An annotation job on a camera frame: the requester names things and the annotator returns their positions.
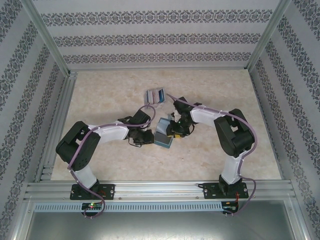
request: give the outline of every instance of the beige floor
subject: beige floor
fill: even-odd
[[[254,179],[281,178],[247,70],[80,72],[63,135],[76,121],[101,125],[133,115],[143,105],[145,90],[156,87],[218,110],[241,109],[258,136],[258,147],[245,159],[242,175]],[[152,129],[160,117],[173,110],[172,101],[167,99],[163,108],[157,110]],[[217,180],[225,157],[216,130],[198,124],[190,136],[174,139],[170,149],[155,144],[137,148],[126,140],[99,145],[89,164],[100,180]],[[72,180],[66,167],[57,157],[51,179]]]

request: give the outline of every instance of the wall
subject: wall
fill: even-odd
[[[38,170],[64,76],[18,0],[0,1],[0,240]]]
[[[72,70],[245,67],[279,0],[35,0]]]
[[[286,179],[320,239],[320,1],[290,3],[251,78]]]

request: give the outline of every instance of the purple cable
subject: purple cable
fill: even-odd
[[[240,163],[239,163],[239,166],[238,166],[238,169],[237,169],[237,173],[238,173],[239,177],[241,177],[242,179],[248,180],[248,181],[252,181],[253,184],[254,184],[254,187],[253,187],[253,190],[252,190],[251,195],[249,196],[248,200],[247,200],[246,203],[243,205],[243,207],[242,207],[241,209],[239,209],[239,210],[238,210],[236,213],[234,213],[233,215],[238,214],[239,212],[241,212],[241,211],[248,205],[248,203],[249,203],[250,200],[253,198],[253,196],[254,196],[254,194],[255,194],[255,192],[256,192],[256,189],[257,189],[257,182],[256,182],[254,179],[249,178],[249,177],[244,177],[244,176],[242,176],[241,173],[240,173],[241,166],[242,166],[242,163],[243,163],[243,161],[244,161],[244,158],[245,158],[246,156],[248,156],[249,154],[251,154],[251,153],[257,148],[258,137],[257,137],[256,131],[253,129],[253,127],[252,127],[248,122],[246,122],[245,120],[243,120],[241,117],[238,117],[238,116],[236,116],[236,115],[233,115],[233,114],[231,114],[231,113],[229,113],[229,112],[227,112],[227,111],[219,111],[219,110],[212,109],[212,108],[209,108],[209,107],[197,106],[197,105],[194,105],[194,104],[189,103],[189,102],[187,102],[187,101],[183,101],[183,100],[181,100],[181,99],[179,99],[179,98],[176,98],[176,97],[174,97],[174,96],[172,96],[172,95],[170,95],[170,94],[168,94],[168,93],[167,93],[167,95],[168,95],[172,100],[178,101],[178,102],[181,102],[181,103],[184,103],[184,104],[187,104],[187,105],[189,105],[189,106],[191,106],[191,107],[194,107],[194,108],[197,108],[197,109],[207,110],[207,111],[210,111],[210,112],[213,112],[213,113],[217,113],[217,114],[227,115],[227,116],[229,116],[229,117],[232,117],[232,118],[234,118],[234,119],[237,119],[237,120],[239,120],[240,122],[244,123],[244,124],[249,128],[250,132],[252,133],[253,139],[254,139],[254,145],[253,145],[253,147],[252,147],[248,152],[246,152],[245,154],[243,154],[243,156],[241,157]]]
[[[93,218],[96,218],[98,217],[99,215],[101,215],[105,208],[106,208],[106,201],[104,200],[104,198],[102,196],[100,196],[99,194],[95,193],[94,191],[91,191],[89,188],[85,187],[78,179],[78,177],[76,176],[75,172],[72,170],[72,165],[74,164],[74,161],[76,160],[81,148],[83,147],[85,141],[87,140],[88,136],[95,130],[99,129],[99,128],[105,128],[105,127],[110,127],[110,126],[122,126],[122,127],[143,127],[145,125],[148,125],[150,124],[154,119],[155,119],[155,116],[156,116],[156,109],[151,106],[151,105],[143,105],[142,107],[139,108],[139,110],[143,109],[144,107],[150,107],[152,110],[153,110],[153,116],[152,118],[147,121],[146,123],[143,123],[143,124],[125,124],[125,123],[108,123],[108,124],[104,124],[104,125],[101,125],[101,126],[97,126],[97,127],[94,127],[93,129],[91,129],[90,131],[87,132],[87,134],[84,136],[84,138],[82,139],[79,147],[77,148],[77,150],[75,151],[67,169],[69,170],[69,172],[71,173],[72,177],[75,179],[75,181],[84,189],[86,190],[87,192],[95,195],[96,197],[98,197],[99,199],[101,199],[101,203],[103,204],[103,207],[101,209],[100,212],[98,212],[96,215],[94,216],[90,216],[89,218],[90,219],[93,219]],[[86,215],[86,212],[87,212],[88,208],[84,210],[83,212],[83,215],[85,218],[87,218],[88,216]]]

